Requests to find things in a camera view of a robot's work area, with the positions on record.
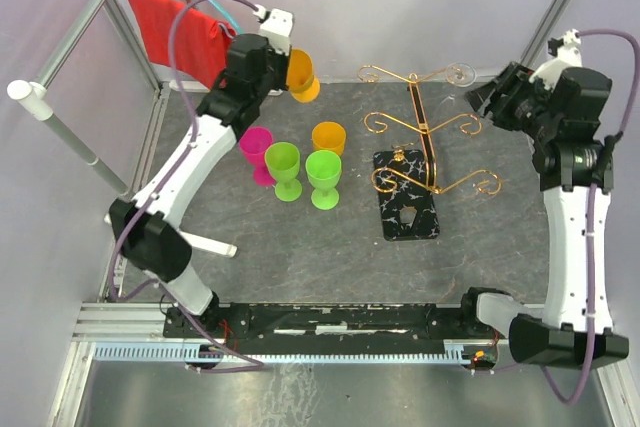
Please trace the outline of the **clear champagne flute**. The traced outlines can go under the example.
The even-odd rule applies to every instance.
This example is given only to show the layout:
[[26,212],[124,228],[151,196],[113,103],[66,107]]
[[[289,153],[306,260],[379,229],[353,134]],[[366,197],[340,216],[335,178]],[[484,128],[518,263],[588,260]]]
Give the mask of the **clear champagne flute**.
[[464,100],[464,94],[477,79],[476,70],[472,66],[461,62],[451,63],[434,72],[432,79],[446,84],[444,96],[433,106],[433,113],[439,116],[455,114],[474,119]]

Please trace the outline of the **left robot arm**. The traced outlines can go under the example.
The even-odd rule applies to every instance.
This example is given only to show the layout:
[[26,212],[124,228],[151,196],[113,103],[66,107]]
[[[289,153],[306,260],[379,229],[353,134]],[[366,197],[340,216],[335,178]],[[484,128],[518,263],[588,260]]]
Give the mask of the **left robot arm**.
[[209,173],[257,120],[268,93],[285,88],[290,54],[263,35],[237,36],[169,160],[132,200],[117,199],[108,211],[116,253],[188,311],[185,323],[199,337],[219,329],[218,298],[192,266],[192,246],[179,226]]

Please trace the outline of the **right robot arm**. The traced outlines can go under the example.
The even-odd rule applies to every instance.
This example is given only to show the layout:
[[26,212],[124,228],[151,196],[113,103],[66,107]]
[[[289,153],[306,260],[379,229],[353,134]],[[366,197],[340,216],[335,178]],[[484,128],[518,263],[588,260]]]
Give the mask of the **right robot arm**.
[[457,314],[468,337],[492,327],[508,337],[514,361],[544,367],[597,369],[624,360],[629,340],[617,334],[607,304],[604,231],[613,190],[614,141],[600,142],[599,116],[612,81],[569,66],[546,88],[531,69],[509,63],[466,93],[475,112],[534,144],[532,163],[549,225],[549,281],[540,315],[507,293],[479,289]]

